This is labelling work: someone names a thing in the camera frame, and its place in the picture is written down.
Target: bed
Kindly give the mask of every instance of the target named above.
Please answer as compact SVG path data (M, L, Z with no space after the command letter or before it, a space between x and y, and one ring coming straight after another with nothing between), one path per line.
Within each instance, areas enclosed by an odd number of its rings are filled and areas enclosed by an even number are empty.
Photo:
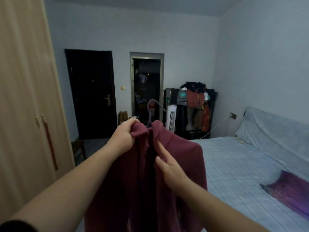
M277 121L276 127L273 127L272 119ZM250 108L246 111L245 119L236 133L245 143L240 143L235 137L193 140L193 142L199 143L203 148L209 192L271 232L309 231L308 220L268 195L260 186L275 182L281 170L293 172L308 181L309 174L306 171L309 170L307 162L309 149L306 142L309 140L309 126L304 124L300 126L293 124L295 121L287 122L287 119L284 121L281 119ZM277 126L282 125L296 125L297 128L304 130L301 132L292 130L285 134L280 129L277 130ZM290 141L284 144L278 141L283 139L281 135L291 140L299 132L304 136L297 137L298 143ZM297 161L300 160L305 164L299 165Z

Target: wall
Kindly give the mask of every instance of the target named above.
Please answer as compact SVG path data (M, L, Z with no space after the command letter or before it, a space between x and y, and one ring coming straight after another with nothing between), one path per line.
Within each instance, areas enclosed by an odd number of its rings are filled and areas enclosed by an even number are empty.
M309 124L309 0L243 0L221 18L213 137L234 135L248 106Z
M52 46L54 49L64 110L68 124L68 130L71 141L78 138L78 129L74 111L73 98L70 88L69 74L67 72L66 58L63 46L63 22L61 6L55 0L44 0L46 13L48 17L48 25L52 38Z
M117 113L131 114L130 52L164 53L164 88L200 81L212 87L219 18L57 3L62 36L56 55L66 116L76 123L64 48L111 50ZM71 136L77 135L69 127Z

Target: purple hanger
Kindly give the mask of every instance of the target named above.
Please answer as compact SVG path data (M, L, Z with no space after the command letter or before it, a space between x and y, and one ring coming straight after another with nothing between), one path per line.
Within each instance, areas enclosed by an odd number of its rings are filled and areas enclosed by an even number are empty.
M162 105L161 105L157 100L151 99L151 100L147 103L147 110L148 110L148 113L149 113L149 120L148 120L148 124L147 124L146 128L152 127L151 112L150 112L150 109L149 109L149 104L150 104L150 102L152 102L152 101L156 102L156 103L166 112L166 110L162 107Z

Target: forearm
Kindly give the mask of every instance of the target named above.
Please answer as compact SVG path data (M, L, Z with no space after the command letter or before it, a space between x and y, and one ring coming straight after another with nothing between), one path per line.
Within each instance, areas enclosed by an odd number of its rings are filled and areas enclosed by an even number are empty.
M74 231L114 162L114 151L106 145L11 219L28 222L40 232Z
M269 232L190 179L186 180L179 196L199 217L208 232Z

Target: black sleeve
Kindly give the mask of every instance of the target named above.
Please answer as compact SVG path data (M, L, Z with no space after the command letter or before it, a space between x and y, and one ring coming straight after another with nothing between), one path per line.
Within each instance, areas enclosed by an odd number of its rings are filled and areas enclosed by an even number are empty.
M22 221L8 221L0 225L0 232L38 232L32 226Z

